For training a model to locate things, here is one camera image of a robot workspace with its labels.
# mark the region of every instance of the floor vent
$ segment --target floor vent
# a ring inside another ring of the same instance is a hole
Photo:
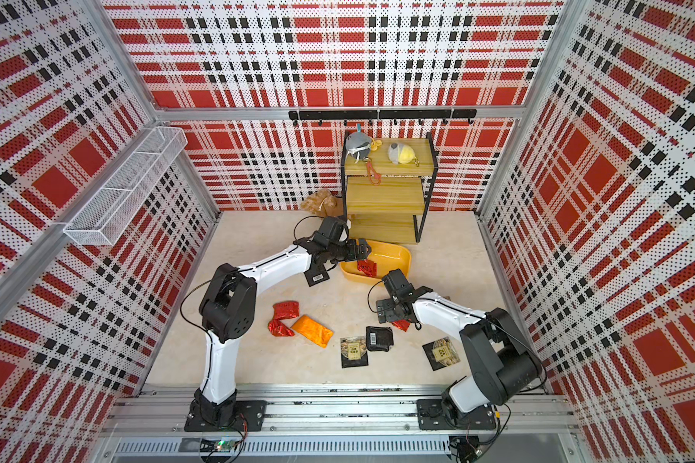
[[[197,450],[197,443],[192,438],[124,438],[115,455],[190,455]],[[236,452],[214,455],[232,456]],[[242,448],[242,456],[447,455],[450,452],[447,436],[248,436]]]

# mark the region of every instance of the stuffed bird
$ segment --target stuffed bird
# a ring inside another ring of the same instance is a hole
[[[404,143],[392,143],[389,147],[389,160],[395,164],[409,164],[417,159],[411,146]]]

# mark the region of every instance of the plaid wall panel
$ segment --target plaid wall panel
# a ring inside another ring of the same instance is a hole
[[[488,220],[604,461],[695,461],[695,2],[590,1]]]
[[[210,219],[173,165],[113,247],[68,245],[0,325],[0,461],[83,461],[141,385]]]
[[[519,105],[564,1],[103,0],[162,107]]]
[[[362,122],[371,136],[420,138],[432,133],[439,152],[433,210],[474,210],[505,146],[512,119]],[[175,122],[186,152],[222,210],[298,209],[320,188],[341,193],[346,130],[357,122]]]
[[[80,5],[0,1],[0,277],[147,122]]]

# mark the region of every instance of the brown plush toy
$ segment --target brown plush toy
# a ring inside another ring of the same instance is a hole
[[[301,203],[301,209],[307,210],[315,216],[337,217],[342,215],[342,199],[335,198],[330,190],[323,188],[307,196]]]

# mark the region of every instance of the red snack packet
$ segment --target red snack packet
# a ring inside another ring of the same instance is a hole
[[[370,259],[358,261],[358,270],[365,273],[366,276],[376,276],[376,263]]]
[[[391,324],[402,331],[409,329],[409,321],[406,320],[392,321]]]
[[[298,302],[286,301],[278,302],[278,304],[273,304],[273,320],[295,319],[297,317]]]
[[[268,323],[268,329],[270,330],[270,334],[273,336],[296,336],[293,334],[292,329],[288,328],[280,320],[270,320],[270,323]]]

